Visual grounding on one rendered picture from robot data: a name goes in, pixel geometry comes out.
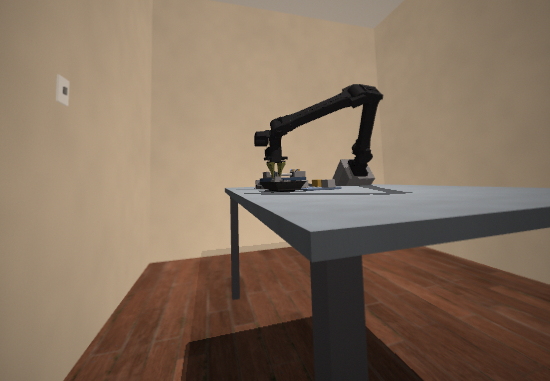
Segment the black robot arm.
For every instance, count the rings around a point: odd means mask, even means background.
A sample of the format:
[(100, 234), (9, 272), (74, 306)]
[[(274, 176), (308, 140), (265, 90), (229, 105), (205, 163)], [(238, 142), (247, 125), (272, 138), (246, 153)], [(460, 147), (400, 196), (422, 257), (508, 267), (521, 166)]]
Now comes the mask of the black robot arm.
[(268, 143), (269, 146), (276, 145), (278, 147), (281, 144), (282, 136), (303, 124), (346, 107), (356, 108), (363, 105), (358, 139), (352, 146), (352, 154), (356, 157), (354, 157), (355, 159), (349, 159), (348, 164), (354, 176), (367, 176), (367, 162), (373, 158), (370, 150), (370, 140), (377, 106), (380, 100), (383, 99), (383, 94), (376, 87), (362, 84), (350, 85), (343, 88), (342, 92), (301, 111), (272, 120), (270, 122), (271, 130), (255, 132), (255, 147), (267, 146)]

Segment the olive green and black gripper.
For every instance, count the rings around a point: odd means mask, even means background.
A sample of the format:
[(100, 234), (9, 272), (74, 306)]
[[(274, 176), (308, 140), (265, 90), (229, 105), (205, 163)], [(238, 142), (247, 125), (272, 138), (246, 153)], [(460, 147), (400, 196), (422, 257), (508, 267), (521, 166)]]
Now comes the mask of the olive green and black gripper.
[[(267, 160), (267, 158), (269, 158), (268, 160), (270, 160), (266, 162), (266, 164), (271, 172), (272, 178), (274, 178), (275, 163), (277, 163), (278, 176), (281, 176), (282, 170), (286, 164), (286, 161), (282, 161), (282, 160), (287, 160), (288, 156), (282, 156), (280, 145), (278, 145), (278, 147), (276, 147), (276, 145), (269, 146), (269, 150), (270, 150), (270, 157), (265, 157), (264, 161)], [(282, 158), (286, 158), (286, 159), (282, 159)], [(282, 167), (280, 164), (282, 164)], [(272, 166), (272, 169), (271, 169), (271, 166)]]

